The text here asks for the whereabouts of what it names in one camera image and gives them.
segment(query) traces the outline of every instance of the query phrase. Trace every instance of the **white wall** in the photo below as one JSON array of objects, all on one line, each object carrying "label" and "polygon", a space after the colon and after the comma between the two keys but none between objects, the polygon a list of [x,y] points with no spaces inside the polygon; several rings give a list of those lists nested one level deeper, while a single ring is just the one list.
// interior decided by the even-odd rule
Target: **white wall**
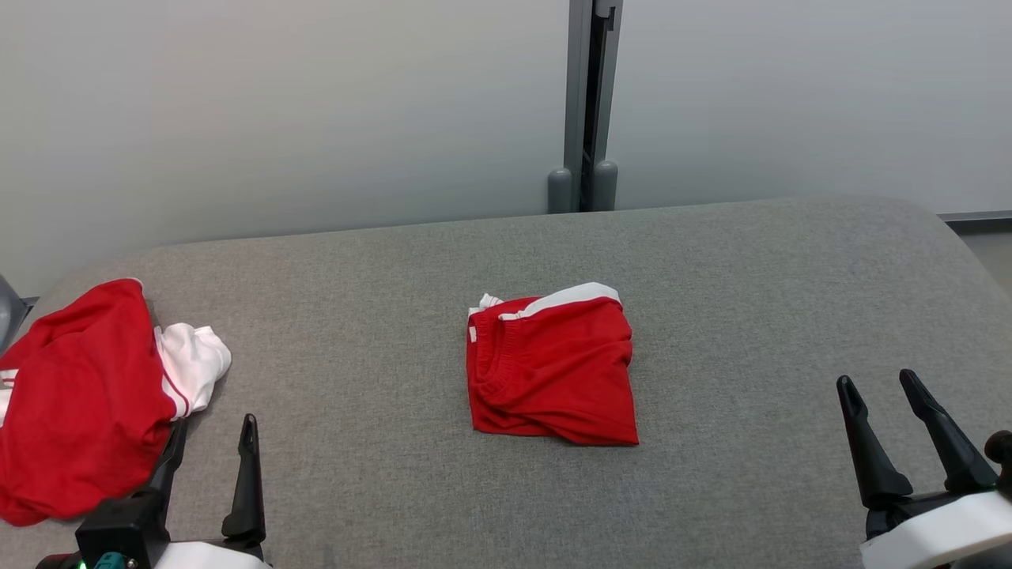
[{"label": "white wall", "polygon": [[1012,2],[627,0],[618,208],[811,193],[1012,210]]},{"label": "white wall", "polygon": [[543,213],[568,6],[0,0],[0,272],[29,296],[123,249]]}]

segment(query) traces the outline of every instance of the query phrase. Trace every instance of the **white cuff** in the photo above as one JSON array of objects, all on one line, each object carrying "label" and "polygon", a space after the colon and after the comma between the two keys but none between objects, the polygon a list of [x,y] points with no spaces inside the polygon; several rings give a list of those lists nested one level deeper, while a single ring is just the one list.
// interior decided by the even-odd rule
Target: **white cuff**
[{"label": "white cuff", "polygon": [[155,343],[165,376],[162,391],[176,405],[173,419],[202,411],[210,402],[215,383],[232,364],[232,352],[209,326],[194,329],[173,324],[155,328]]}]

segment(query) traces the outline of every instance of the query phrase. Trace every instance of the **red fabric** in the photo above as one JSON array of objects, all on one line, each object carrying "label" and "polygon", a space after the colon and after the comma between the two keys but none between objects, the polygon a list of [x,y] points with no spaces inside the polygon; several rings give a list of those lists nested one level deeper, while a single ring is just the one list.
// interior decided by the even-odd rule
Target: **red fabric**
[{"label": "red fabric", "polygon": [[39,318],[0,356],[18,370],[0,427],[0,517],[88,512],[143,485],[175,406],[141,283],[113,280]]},{"label": "red fabric", "polygon": [[475,429],[577,444],[639,444],[627,372],[632,331],[621,304],[597,298],[499,318],[534,300],[508,301],[469,318]]}]

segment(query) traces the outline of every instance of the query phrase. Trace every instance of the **metal bracket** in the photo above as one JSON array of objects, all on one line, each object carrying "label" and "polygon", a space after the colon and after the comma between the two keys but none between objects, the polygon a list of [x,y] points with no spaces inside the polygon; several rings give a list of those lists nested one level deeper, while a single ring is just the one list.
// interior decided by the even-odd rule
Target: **metal bracket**
[{"label": "metal bracket", "polygon": [[594,0],[570,0],[568,62],[566,65],[566,140],[563,166],[573,176],[569,202],[563,209],[550,196],[550,213],[580,211],[581,181],[590,175],[584,161],[584,130],[587,118],[587,74],[590,62],[590,31]]},{"label": "metal bracket", "polygon": [[3,353],[13,341],[14,334],[24,321],[29,308],[0,275],[0,353]]},{"label": "metal bracket", "polygon": [[594,0],[594,15],[599,18],[610,18],[621,5],[622,0]]}]

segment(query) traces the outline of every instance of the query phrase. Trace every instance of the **gray fabric surface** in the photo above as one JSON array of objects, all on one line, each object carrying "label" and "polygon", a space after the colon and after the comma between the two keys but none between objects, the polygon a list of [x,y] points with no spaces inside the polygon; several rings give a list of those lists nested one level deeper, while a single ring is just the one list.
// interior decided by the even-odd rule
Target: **gray fabric surface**
[{"label": "gray fabric surface", "polygon": [[[234,363],[193,421],[176,540],[215,538],[243,414],[260,421],[268,559],[286,567],[858,567],[834,382],[897,468],[944,474],[897,376],[972,440],[1009,424],[1012,304],[940,221],[879,198],[517,218],[182,245],[67,277],[33,316],[119,276]],[[597,280],[634,330],[642,444],[472,430],[467,308]],[[4,567],[76,523],[0,523]]]}]

